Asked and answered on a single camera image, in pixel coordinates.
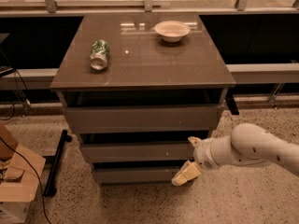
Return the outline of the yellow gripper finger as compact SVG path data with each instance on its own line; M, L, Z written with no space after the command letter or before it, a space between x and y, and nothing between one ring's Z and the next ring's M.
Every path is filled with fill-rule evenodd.
M195 161L186 161L180 170L172 178L171 183L174 186L181 186L188 181L198 177L202 173L202 168Z
M198 137L190 136L188 138L189 142L192 144L193 147L198 147L201 143L201 139Z

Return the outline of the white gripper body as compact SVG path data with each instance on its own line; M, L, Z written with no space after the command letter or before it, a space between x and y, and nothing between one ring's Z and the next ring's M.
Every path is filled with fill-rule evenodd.
M204 140L201 139L201 143L198 147L195 147L193 151L194 160L206 170L212 170L218 167L218 164L214 161L210 150L212 141L212 138Z

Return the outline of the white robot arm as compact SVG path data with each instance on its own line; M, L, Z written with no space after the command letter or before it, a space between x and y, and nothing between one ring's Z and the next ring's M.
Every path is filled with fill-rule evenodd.
M193 161L186 161L171 183L181 186L198 177L204 170L223 165L266 166L273 162L299 176L299 146L274 136L260 126L243 123L230 135L219 138L188 138L193 145Z

